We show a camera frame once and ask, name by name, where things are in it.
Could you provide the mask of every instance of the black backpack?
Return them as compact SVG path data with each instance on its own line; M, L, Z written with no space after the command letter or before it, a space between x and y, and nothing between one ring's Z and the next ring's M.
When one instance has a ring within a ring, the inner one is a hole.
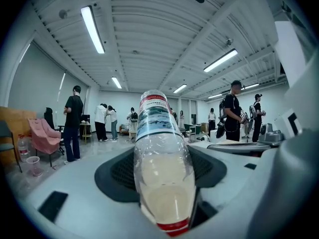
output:
M136 112L131 112L131 122L137 122L138 118L139 116Z

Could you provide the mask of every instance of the white shirt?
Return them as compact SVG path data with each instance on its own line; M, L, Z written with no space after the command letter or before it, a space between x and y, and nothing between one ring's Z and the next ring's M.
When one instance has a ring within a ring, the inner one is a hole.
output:
M118 115L114 110L108 111L108 114L110 115L111 122L118 120Z
M209 113L208 119L209 119L209 120L216 120L216 115L215 115L215 113Z
M95 108L95 122L106 123L106 108L104 106L96 106Z

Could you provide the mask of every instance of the ceiling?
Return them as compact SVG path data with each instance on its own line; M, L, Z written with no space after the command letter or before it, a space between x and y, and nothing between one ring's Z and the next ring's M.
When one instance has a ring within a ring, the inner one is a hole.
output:
M280 0L31 0L43 25L102 90L160 89L207 99L229 88L280 80L274 15ZM80 9L91 5L106 50L98 54ZM203 69L235 48L238 55Z

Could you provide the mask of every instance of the pink chair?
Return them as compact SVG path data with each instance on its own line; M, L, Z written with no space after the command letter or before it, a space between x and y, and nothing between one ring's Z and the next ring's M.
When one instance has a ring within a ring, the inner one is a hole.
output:
M56 152L60 146L61 133L53 130L45 119L28 119L32 133L32 146L37 151L49 155L52 167L51 154Z

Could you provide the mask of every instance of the gray floor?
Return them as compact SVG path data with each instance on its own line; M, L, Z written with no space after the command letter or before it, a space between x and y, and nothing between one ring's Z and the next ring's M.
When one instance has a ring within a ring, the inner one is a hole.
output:
M87 140L87 144L83 140L80 140L81 158L84 159L93 155L107 155L109 151L134 146L130 141L126 142L128 139L128 135L124 135L119 136L117 142L99 142L94 133L92 139ZM65 165L66 155L63 156L60 151L52 154L52 167L50 167L48 155L39 153L38 156L40 157L40 166L43 169L43 173L38 177L32 175L27 163L20 163L23 173L20 173L15 163L5 168L7 181L16 197L25 198L37 185Z

